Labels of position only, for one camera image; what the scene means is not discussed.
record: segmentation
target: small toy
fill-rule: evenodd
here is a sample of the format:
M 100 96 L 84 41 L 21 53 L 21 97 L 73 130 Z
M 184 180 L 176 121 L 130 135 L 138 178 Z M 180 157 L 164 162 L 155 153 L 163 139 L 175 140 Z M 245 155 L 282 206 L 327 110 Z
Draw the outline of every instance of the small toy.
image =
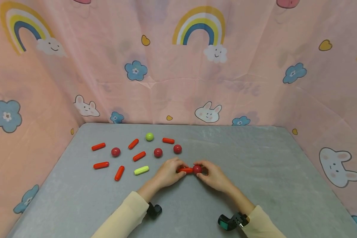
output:
M 145 173 L 149 170 L 149 167 L 148 166 L 144 166 L 144 167 L 141 167 L 141 168 L 138 168 L 134 171 L 135 175 L 140 175 L 142 173 Z
M 133 157 L 133 160 L 136 162 L 136 161 L 138 161 L 139 159 L 143 158 L 144 156 L 145 156 L 145 151 L 140 152 L 140 153 L 138 153 L 137 155 L 135 155 L 135 156 Z
M 115 181 L 119 181 L 120 178 L 122 177 L 123 175 L 123 172 L 124 172 L 124 166 L 120 166 L 119 169 L 118 169 L 118 172 L 116 172 L 116 175 L 115 175 Z
M 135 139 L 129 146 L 128 146 L 128 148 L 130 149 L 130 150 L 132 150 L 134 147 L 135 147 L 135 145 L 137 145 L 139 143 L 139 139 Z
M 103 148 L 103 147 L 105 147 L 106 146 L 106 143 L 100 143 L 100 144 L 98 144 L 98 145 L 94 145 L 93 147 L 91 147 L 91 149 L 93 150 L 93 151 L 96 151 L 96 150 L 99 150 L 99 149 L 101 149 L 101 148 Z
M 153 140 L 153 134 L 152 133 L 147 133 L 146 135 L 145 135 L 145 139 L 146 140 L 148 140 L 148 141 L 151 141 L 151 140 Z
M 193 169 L 192 169 L 192 168 L 179 168 L 179 169 L 177 170 L 177 173 L 179 173 L 179 172 L 181 172 L 181 171 L 186 172 L 186 174 L 191 174 L 191 173 L 193 173 Z
M 156 148 L 153 151 L 153 154 L 155 155 L 156 158 L 160 158 L 163 155 L 163 150 L 160 148 Z
M 202 173 L 202 167 L 199 165 L 194 165 L 193 166 L 193 173 L 194 175 L 198 174 L 198 173 Z
M 175 154 L 179 154 L 179 153 L 181 153 L 181 151 L 182 151 L 181 145 L 175 145 L 175 146 L 173 147 L 173 152 L 174 152 Z
M 118 147 L 115 147 L 111 150 L 111 155 L 114 157 L 118 157 L 120 155 L 120 149 Z
M 103 168 L 106 168 L 109 166 L 109 162 L 102 162 L 102 163 L 97 163 L 93 166 L 93 168 L 95 170 L 98 170 L 98 169 L 103 169 Z
M 168 144 L 174 144 L 175 141 L 173 139 L 170 139 L 170 138 L 163 138 L 163 142 L 164 143 L 168 143 Z

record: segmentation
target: bunny face print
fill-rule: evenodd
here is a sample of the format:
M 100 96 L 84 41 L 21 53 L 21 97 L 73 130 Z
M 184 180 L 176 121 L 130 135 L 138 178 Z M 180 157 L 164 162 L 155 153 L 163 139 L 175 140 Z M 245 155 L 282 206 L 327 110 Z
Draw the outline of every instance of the bunny face print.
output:
M 78 109 L 79 113 L 81 113 L 84 117 L 99 117 L 100 114 L 96 110 L 96 105 L 93 101 L 89 104 L 84 103 L 83 97 L 81 95 L 77 95 L 75 97 L 74 106 Z
M 210 109 L 212 102 L 207 102 L 203 107 L 198 108 L 194 114 L 196 117 L 206 123 L 212 123 L 219 120 L 218 113 L 221 111 L 222 106 L 218 105 L 214 109 Z
M 319 153 L 320 163 L 331 183 L 339 188 L 347 186 L 349 181 L 357 181 L 357 172 L 346 170 L 343 162 L 352 158 L 348 151 L 334 151 L 322 148 Z

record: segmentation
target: cream sleeve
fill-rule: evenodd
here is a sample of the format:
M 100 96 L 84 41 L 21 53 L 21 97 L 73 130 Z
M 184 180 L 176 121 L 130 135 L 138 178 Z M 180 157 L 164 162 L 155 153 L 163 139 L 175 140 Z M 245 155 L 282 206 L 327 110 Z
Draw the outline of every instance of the cream sleeve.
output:
M 148 203 L 132 191 L 91 238 L 126 238 L 141 223 L 148 207 Z
M 260 206 L 249 215 L 250 222 L 242 228 L 248 238 L 286 238 Z

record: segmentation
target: red cylinder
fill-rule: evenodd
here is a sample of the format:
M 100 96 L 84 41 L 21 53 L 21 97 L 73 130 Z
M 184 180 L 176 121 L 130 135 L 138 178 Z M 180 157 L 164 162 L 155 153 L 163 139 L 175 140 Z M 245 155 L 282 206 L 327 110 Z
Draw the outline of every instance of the red cylinder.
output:
M 120 178 L 122 177 L 123 175 L 123 172 L 124 172 L 124 166 L 120 166 L 119 169 L 118 169 L 118 172 L 116 172 L 116 175 L 115 175 L 115 181 L 119 181 Z
M 175 141 L 173 139 L 170 139 L 170 138 L 163 138 L 163 142 L 164 143 L 168 143 L 168 144 L 174 144 Z
M 177 170 L 178 173 L 181 172 L 181 171 L 185 171 L 187 174 L 193 173 L 193 169 L 192 168 L 179 168 Z
M 94 169 L 103 169 L 109 166 L 109 162 L 102 162 L 102 163 L 97 163 L 93 166 Z
M 133 140 L 133 142 L 131 142 L 131 144 L 128 146 L 128 148 L 130 150 L 132 150 L 135 147 L 135 145 L 137 145 L 138 143 L 139 143 L 139 139 L 135 139 L 135 140 Z
M 133 157 L 133 160 L 136 162 L 138 161 L 139 159 L 143 158 L 145 156 L 145 151 L 141 152 L 141 153 L 138 153 L 137 155 L 135 155 Z
M 101 149 L 101 148 L 103 148 L 103 147 L 105 147 L 105 146 L 106 146 L 106 143 L 100 143 L 100 144 L 98 144 L 98 145 L 92 146 L 91 149 L 92 149 L 93 151 L 95 151 L 95 150 L 99 150 L 99 149 Z

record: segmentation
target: smiling cloud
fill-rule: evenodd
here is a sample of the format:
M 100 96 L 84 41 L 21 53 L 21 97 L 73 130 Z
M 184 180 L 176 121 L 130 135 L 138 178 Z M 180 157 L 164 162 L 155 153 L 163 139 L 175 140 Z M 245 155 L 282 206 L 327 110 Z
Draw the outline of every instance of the smiling cloud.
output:
M 204 49 L 204 55 L 214 63 L 225 63 L 227 61 L 226 53 L 227 50 L 222 45 L 208 45 L 208 48 Z
M 57 55 L 59 57 L 67 57 L 62 44 L 55 38 L 47 38 L 45 40 L 37 40 L 37 49 L 43 51 L 47 55 Z

